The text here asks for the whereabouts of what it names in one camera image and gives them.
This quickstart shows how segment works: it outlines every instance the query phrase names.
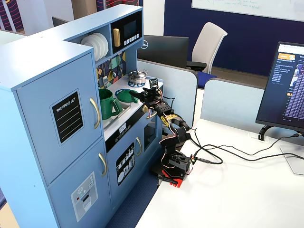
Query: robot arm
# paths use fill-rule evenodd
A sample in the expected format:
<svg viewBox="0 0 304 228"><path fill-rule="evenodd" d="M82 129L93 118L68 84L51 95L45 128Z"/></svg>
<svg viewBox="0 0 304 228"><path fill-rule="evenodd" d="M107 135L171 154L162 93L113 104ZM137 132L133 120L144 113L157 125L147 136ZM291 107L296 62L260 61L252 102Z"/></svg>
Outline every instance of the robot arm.
<svg viewBox="0 0 304 228"><path fill-rule="evenodd" d="M144 91L140 94L133 91L129 93L144 103L149 111L154 110L157 112L162 122L172 132L172 137L160 141L160 145L164 151L161 160L163 165L162 173L166 178L178 182L176 185L179 187L186 176L186 172L189 171L192 155L190 157L185 156L176 150L176 145L190 139L190 134L187 133L190 128L179 115L174 113L168 103L163 100L162 91L158 88L157 78L149 81L150 89L144 88Z"/></svg>

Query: green pitcher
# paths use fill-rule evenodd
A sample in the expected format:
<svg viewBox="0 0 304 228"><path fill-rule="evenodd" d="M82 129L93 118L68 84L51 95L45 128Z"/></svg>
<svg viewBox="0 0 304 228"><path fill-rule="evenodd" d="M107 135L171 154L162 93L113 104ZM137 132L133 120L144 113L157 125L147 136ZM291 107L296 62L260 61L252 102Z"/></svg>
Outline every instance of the green pitcher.
<svg viewBox="0 0 304 228"><path fill-rule="evenodd" d="M118 115L123 111L119 101L116 98L113 98L113 93L110 90L99 89L99 99L103 120L109 119L111 116Z"/></svg>

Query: black cable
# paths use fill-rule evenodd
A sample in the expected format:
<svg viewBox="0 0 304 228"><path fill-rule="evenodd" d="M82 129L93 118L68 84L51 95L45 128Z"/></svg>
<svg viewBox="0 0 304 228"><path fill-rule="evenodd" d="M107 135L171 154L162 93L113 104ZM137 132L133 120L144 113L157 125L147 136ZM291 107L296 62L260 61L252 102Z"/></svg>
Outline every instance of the black cable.
<svg viewBox="0 0 304 228"><path fill-rule="evenodd" d="M241 159L243 159L243 160L245 160L245 161L248 161L248 162L256 162L256 161L258 161L258 160L261 160L261 159L265 159L265 158L272 158L272 157L277 157L277 156L282 156L282 155L292 155L292 156L294 156L294 157L297 157L297 158L300 158L300 159L303 159L304 160L304 157L301 157L301 156L299 156L299 155L296 155L296 154L294 154L294 153L280 153L280 154L274 154L274 155L269 155L269 156L265 156L265 157L261 157L261 158L257 158L257 159L254 159L254 160L250 160L250 159L247 159L247 158L243 158L243 157L241 157L241 156L239 156L239 155L237 155L237 154L235 154L235 153L233 153L233 152L231 152L231 151L228 151L228 150L225 150L225 149L223 149L223 148L220 148L219 146L215 146L215 145L211 145L211 144L208 144L208 145L205 145L205 146L213 146L214 148L213 149L221 149L221 150L223 150L223 151L226 151L226 152L228 152L228 153L231 153L231 154L233 154L233 155L235 155L235 156L237 156L237 157L239 157L239 158L241 158Z"/></svg>
<svg viewBox="0 0 304 228"><path fill-rule="evenodd" d="M201 162L204 162L204 163L209 163L209 164L222 164L222 163L223 163L223 160L222 160L220 157L218 157L218 156L216 156L215 154L213 154L213 153L211 153L210 151L208 151L208 150L212 150L212 149L221 149L221 150L223 150L223 151L226 151L226 152L228 152L228 153L231 153L231 154L233 154L233 155L235 155L235 156L237 156L237 157L239 157L239 158L241 158L241 159L243 159L243 160L245 160L245 161L248 161L248 162L250 162L250 161L251 161L251 162L256 162L256 161L261 160L261 159L272 158L272 157L277 157L277 156L282 156L282 155L292 155L292 156L294 156L294 157L297 157L297 158L300 158L300 159L303 159L303 160L304 160L304 157L301 157L301 156L296 155L296 154L294 154L294 153L280 153L280 154L274 154L274 155L264 156L264 157L261 157L261 158L257 158L257 159L254 159L254 160L250 160L250 159L244 158L244 157L242 157L242 156L239 156L239 155L237 155L237 154L235 154L235 153L233 153L233 152L231 152L231 151L228 151L228 150L225 150L225 149L221 148L222 146L226 146L226 145L215 146L215 145L208 144L208 145L201 146L200 141L199 141L199 139L198 139L198 137L197 137L197 135L196 135L196 129L193 129L193 130L194 130L194 134L195 134L195 137L196 137L198 143L196 143L196 142L192 139L192 137L191 137L191 141L192 141L196 146L199 147L199 149L195 152L195 154L193 155L193 157L196 158L198 161L201 161ZM283 139L283 138L299 137L300 135L302 135L302 134L301 134L301 133L296 133L296 134L293 134L293 135L291 135L291 136L284 136L284 137L281 137L281 138L279 138L278 140L276 140L270 147L268 147L268 148L266 148L266 149L263 149L263 150L260 150L260 151L254 153L254 154L248 154L248 153L246 153L246 152L244 152L244 151L241 151L241 150L239 150L239 149L237 149L237 148L235 148L235 147L233 147L233 146L226 146L226 147L232 147L232 148L234 148L234 149L236 149L236 150L238 150L238 151L240 151L240 152L243 152L243 153L245 153L245 154L247 154L247 155L252 156L252 155L255 155L255 154L257 154L257 153L259 153L259 152L261 152L261 151L265 151L265 150L270 149L274 144L276 144L279 140L281 140L281 139ZM207 147L207 146L212 146L213 148L205 149L205 147ZM215 162L211 162L211 161L209 161L209 160L197 158L196 155L198 154L198 152L199 152L201 149L204 150L204 151L206 151L206 152L208 152L209 154L215 156L216 158L220 159L221 162L215 163Z"/></svg>
<svg viewBox="0 0 304 228"><path fill-rule="evenodd" d="M223 164L223 162L224 162L223 159L221 159L221 158L218 157L217 155L211 153L210 151L206 150L205 148L203 148L203 147L201 146L200 141L199 141L199 139L198 139L198 136L196 135L196 129L193 129L193 130L194 130L194 134L195 134L195 137L196 137L198 143L196 143L196 142L192 139L192 137L191 137L191 141L192 141L196 146L199 147L199 149L194 153L193 157L194 157L196 160L198 160L198 161L201 161L201 162L204 162L204 163L208 163L208 164L213 164L213 165L221 165L221 164ZM219 159L220 162L212 162L212 161L209 161L209 160L206 160L206 159L203 159L203 158L197 158L196 155L198 154L198 152L199 152L200 150L206 151L207 153L209 153L209 154L211 154L212 156L214 156L214 157L216 157L217 159Z"/></svg>
<svg viewBox="0 0 304 228"><path fill-rule="evenodd" d="M283 138L293 138L293 137L295 137L295 135L298 135L298 134L294 134L294 135L292 135L292 136L284 136L284 137L281 137L281 138L279 138L278 140L276 140L273 144L271 144L271 146L269 146L268 148L262 149L262 150L260 150L260 151L257 151L257 152L255 152L255 153L253 153L253 154L250 154L250 153L246 153L246 152L244 152L244 151L241 151L241 150L239 150L238 148L235 148L234 146L221 145L221 146L218 146L218 147L219 147L219 148L220 148L220 147L223 147L223 146L228 147L228 148L231 147L231 148L233 148L233 149L235 149L235 150L237 150L237 151L240 151L240 152L242 152L242 153L244 153L244 154L246 154L246 155L253 156L253 155L256 155L257 153L260 153L260 152L262 152L262 151L266 151L266 150L270 149L271 147L273 147L274 144L276 144L276 143L277 143L278 141L280 141L281 139L283 139Z"/></svg>
<svg viewBox="0 0 304 228"><path fill-rule="evenodd" d="M162 97L166 98L166 99L169 99L169 100L172 100L171 109L173 109L173 101L175 100L175 97L173 97L173 98L169 98L169 97L166 97L166 96L162 96Z"/></svg>

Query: green plate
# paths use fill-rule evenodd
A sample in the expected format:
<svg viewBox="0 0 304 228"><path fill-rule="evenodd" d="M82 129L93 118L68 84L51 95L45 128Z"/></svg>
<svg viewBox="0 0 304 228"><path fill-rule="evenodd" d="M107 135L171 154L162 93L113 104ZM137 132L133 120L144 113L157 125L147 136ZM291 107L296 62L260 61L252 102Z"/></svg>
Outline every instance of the green plate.
<svg viewBox="0 0 304 228"><path fill-rule="evenodd" d="M126 103L129 103L129 102L134 102L134 103L137 103L138 101L138 98L132 96L129 92L130 91L133 91L135 93L137 93L137 91L135 90L131 90L131 89L126 89L126 90L123 90L121 92L119 92L116 96L117 96L117 99L121 102L126 102Z"/></svg>

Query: floor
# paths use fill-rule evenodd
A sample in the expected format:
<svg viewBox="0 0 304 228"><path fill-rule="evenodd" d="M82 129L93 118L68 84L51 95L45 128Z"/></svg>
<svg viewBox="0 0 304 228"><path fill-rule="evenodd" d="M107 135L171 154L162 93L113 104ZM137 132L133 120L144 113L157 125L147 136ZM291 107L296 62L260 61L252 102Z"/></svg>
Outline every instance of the floor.
<svg viewBox="0 0 304 228"><path fill-rule="evenodd" d="M265 88L267 84L267 77L258 76L243 72L237 72L222 68L214 67L212 69L212 74L216 75L218 78L225 80L245 83L253 86L259 86ZM200 119L202 101L203 101L204 90L198 89L196 98L196 107L194 113L193 125ZM149 173L145 173L142 178L138 181L134 189L131 191L130 195L126 198L125 202L119 208L117 213L113 216L112 220L109 222L107 228L118 228L126 220L123 218L128 218L127 226L124 227L135 227L137 221L140 219L145 208L148 206L151 198L153 197L156 189L157 179L152 177ZM0 210L0 228L18 228L18 224L10 210L9 204L6 203L4 207Z"/></svg>

